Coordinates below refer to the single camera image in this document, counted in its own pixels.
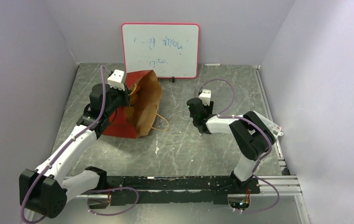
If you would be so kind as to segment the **red paper bag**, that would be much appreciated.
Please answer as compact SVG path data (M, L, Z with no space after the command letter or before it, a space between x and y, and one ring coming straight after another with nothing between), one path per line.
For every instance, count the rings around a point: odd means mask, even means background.
M136 139L147 136L158 116L162 88L153 70L127 73L125 83L139 100L133 106L122 106L110 117L111 124L103 135Z

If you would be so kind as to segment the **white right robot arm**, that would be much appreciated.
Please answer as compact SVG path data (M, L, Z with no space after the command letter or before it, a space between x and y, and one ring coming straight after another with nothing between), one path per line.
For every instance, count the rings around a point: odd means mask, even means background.
M189 116L201 134L223 133L234 137L242 155L231 173L230 185L234 192L243 193L260 161L276 143L280 128L256 111L237 116L213 114L213 104L210 101L210 105L204 105L201 99L191 98L187 101ZM276 131L272 131L271 126L276 126Z

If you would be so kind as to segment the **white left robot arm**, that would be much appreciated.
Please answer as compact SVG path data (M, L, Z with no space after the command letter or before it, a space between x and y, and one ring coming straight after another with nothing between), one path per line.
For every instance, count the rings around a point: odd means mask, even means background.
M96 84L90 93L90 103L84 108L72 133L64 143L34 170L25 169L19 177L20 216L25 223L24 211L31 210L44 218L55 218L65 205L85 192L104 193L109 184L106 171L90 166L80 174L65 177L83 152L93 144L111 124L122 106L129 104L131 90L126 84Z

